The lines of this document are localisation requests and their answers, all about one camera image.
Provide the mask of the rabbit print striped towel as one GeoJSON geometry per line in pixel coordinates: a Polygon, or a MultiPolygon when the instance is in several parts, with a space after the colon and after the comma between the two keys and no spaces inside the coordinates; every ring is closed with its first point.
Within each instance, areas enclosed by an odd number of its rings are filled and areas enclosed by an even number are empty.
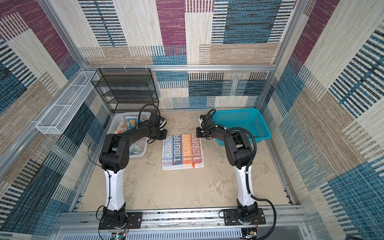
{"type": "Polygon", "coordinates": [[[182,134],[163,140],[162,169],[184,170],[204,167],[203,146],[196,134],[182,134]]]}

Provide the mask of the white plastic laundry basket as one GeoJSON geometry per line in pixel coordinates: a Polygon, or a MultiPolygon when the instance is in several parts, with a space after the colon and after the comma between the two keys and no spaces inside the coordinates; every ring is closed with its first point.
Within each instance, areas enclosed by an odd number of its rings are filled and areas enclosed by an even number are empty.
{"type": "MultiPolygon", "coordinates": [[[[138,122],[144,122],[144,120],[148,120],[151,113],[149,112],[141,112],[141,115],[139,117],[139,112],[125,112],[125,113],[119,113],[112,117],[111,124],[108,129],[108,134],[114,134],[118,122],[123,119],[123,117],[134,117],[138,118],[138,122]]],[[[128,130],[127,132],[124,132],[122,134],[118,134],[120,137],[130,137],[129,143],[129,153],[130,153],[130,159],[142,159],[147,151],[147,140],[149,139],[146,137],[146,135],[143,135],[142,133],[138,132],[136,130],[137,127],[128,130]]]]}

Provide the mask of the teal plastic basket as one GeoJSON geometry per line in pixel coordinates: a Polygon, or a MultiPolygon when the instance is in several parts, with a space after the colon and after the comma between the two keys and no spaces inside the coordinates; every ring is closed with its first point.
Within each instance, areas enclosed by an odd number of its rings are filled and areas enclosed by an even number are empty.
{"type": "Polygon", "coordinates": [[[235,127],[247,129],[253,134],[257,143],[271,138],[271,131],[264,117],[254,108],[217,111],[213,121],[228,129],[235,127]]]}

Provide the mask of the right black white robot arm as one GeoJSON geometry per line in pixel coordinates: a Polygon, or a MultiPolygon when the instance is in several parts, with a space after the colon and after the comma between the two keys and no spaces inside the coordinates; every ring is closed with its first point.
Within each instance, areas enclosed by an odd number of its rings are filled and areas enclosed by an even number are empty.
{"type": "Polygon", "coordinates": [[[273,203],[265,198],[254,196],[252,187],[252,163],[257,154],[257,143],[253,134],[242,127],[227,128],[214,122],[216,109],[199,117],[200,126],[196,130],[198,138],[217,139],[224,143],[228,162],[234,167],[238,185],[237,215],[239,223],[248,225],[258,224],[256,216],[259,214],[258,202],[268,203],[273,211],[271,228],[263,236],[258,228],[251,229],[244,237],[247,240],[266,240],[275,230],[277,211],[273,203]]]}

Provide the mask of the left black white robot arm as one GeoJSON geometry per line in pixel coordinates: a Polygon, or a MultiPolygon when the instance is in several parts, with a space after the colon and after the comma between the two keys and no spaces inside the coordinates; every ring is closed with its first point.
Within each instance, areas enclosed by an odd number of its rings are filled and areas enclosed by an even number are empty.
{"type": "Polygon", "coordinates": [[[103,206],[102,224],[115,229],[128,225],[126,202],[123,195],[124,172],[130,160],[130,146],[143,138],[153,142],[165,140],[167,121],[154,104],[144,105],[139,113],[137,124],[119,134],[107,134],[99,155],[99,166],[106,177],[106,203],[103,206]]]}

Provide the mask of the teal bicycle print towel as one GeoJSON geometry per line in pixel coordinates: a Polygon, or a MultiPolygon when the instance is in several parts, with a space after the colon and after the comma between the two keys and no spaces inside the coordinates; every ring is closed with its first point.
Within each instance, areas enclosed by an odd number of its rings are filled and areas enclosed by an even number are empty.
{"type": "Polygon", "coordinates": [[[122,134],[136,127],[138,124],[138,118],[134,117],[123,117],[121,121],[118,122],[118,126],[115,130],[115,134],[122,134]]]}

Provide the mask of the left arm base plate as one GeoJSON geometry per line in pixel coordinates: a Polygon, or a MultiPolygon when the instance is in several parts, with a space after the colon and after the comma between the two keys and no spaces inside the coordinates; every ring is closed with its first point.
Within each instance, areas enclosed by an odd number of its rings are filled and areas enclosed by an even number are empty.
{"type": "Polygon", "coordinates": [[[99,230],[128,230],[139,229],[142,224],[143,212],[125,212],[117,220],[102,217],[99,223],[99,230]]]}

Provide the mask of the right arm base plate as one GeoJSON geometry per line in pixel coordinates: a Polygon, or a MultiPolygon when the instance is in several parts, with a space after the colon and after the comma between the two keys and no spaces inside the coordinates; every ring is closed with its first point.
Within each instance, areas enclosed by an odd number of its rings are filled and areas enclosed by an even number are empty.
{"type": "Polygon", "coordinates": [[[266,218],[263,209],[258,208],[256,213],[249,216],[243,216],[237,209],[224,209],[220,211],[219,216],[224,219],[226,226],[249,226],[249,225],[265,225],[266,218]]]}

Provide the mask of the aluminium mounting rail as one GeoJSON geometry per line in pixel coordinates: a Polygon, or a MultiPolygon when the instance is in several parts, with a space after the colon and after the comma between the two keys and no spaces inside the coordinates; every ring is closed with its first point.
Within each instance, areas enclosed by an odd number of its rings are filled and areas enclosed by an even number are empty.
{"type": "MultiPolygon", "coordinates": [[[[234,207],[194,208],[194,209],[165,209],[165,210],[132,210],[126,211],[128,220],[133,224],[133,230],[188,229],[211,227],[259,227],[265,230],[272,225],[302,226],[310,221],[302,206],[262,206],[252,220],[245,223],[239,221],[238,212],[234,207]]],[[[69,229],[97,232],[113,231],[112,224],[102,220],[101,212],[72,212],[59,216],[53,233],[69,229]]]]}

